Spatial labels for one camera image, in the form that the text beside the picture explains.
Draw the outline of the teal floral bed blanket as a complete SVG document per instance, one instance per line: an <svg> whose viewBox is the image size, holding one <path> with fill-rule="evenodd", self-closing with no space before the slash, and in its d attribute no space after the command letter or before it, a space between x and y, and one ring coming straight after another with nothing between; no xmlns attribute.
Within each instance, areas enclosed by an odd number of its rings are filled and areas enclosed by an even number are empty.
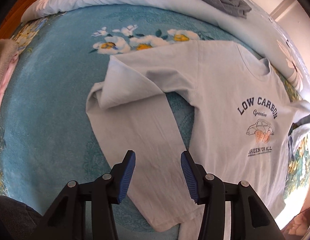
<svg viewBox="0 0 310 240"><path fill-rule="evenodd" d="M238 43L276 73L266 57L226 31L169 10L102 5L52 19L22 52L4 94L2 193L43 213L67 181L84 183L108 172L113 165L86 104L94 84L105 80L110 57L188 41ZM155 231L129 196L114 211L120 239L186 239L180 224Z"/></svg>

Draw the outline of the light blue daisy quilt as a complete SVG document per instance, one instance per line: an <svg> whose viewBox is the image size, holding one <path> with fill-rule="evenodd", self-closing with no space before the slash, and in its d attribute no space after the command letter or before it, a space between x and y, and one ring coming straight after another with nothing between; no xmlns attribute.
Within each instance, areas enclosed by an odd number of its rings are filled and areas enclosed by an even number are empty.
<svg viewBox="0 0 310 240"><path fill-rule="evenodd" d="M289 35L256 3L244 1L252 8L246 18L230 16L201 0L37 0L26 9L20 21L94 5L144 5L175 11L218 26L237 37L268 58L300 96L310 102L310 74Z"/></svg>

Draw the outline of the pink and beige folded clothes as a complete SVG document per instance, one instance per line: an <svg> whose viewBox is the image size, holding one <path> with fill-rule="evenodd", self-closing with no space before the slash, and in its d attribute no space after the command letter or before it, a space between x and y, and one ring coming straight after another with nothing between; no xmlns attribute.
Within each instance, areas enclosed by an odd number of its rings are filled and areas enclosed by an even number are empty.
<svg viewBox="0 0 310 240"><path fill-rule="evenodd" d="M7 85L19 58L18 43L10 39L0 40L0 106Z"/></svg>

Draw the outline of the light blue printed t-shirt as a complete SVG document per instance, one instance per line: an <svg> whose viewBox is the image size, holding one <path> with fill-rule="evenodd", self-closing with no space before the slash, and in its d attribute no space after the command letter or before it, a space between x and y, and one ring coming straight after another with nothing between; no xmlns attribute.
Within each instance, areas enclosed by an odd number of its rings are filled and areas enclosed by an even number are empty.
<svg viewBox="0 0 310 240"><path fill-rule="evenodd" d="M223 181L246 180L273 216L284 208L288 133L310 115L270 66L230 41L188 41L112 55L86 113L110 165L137 156L128 196L155 231L180 224L195 239L180 155Z"/></svg>

